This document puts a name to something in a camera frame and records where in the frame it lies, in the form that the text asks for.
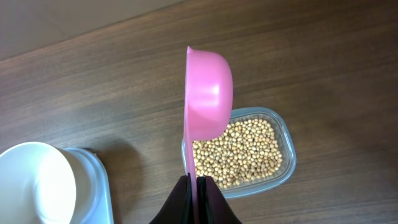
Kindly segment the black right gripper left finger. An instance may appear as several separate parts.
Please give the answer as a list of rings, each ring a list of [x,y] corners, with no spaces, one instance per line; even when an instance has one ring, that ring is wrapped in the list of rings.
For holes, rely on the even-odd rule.
[[[190,174],[183,175],[150,224],[193,224]]]

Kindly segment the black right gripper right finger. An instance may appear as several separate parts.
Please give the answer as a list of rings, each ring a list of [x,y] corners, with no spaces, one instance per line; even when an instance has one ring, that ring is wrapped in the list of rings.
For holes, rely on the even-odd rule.
[[[242,224],[210,176],[197,178],[201,224]]]

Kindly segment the pink plastic scoop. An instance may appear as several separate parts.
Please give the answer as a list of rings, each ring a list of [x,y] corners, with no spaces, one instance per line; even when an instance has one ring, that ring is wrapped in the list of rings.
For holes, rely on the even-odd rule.
[[[193,222],[199,223],[193,141],[212,140],[227,127],[233,104],[233,79],[227,61],[214,52],[187,47],[183,143],[190,176]]]

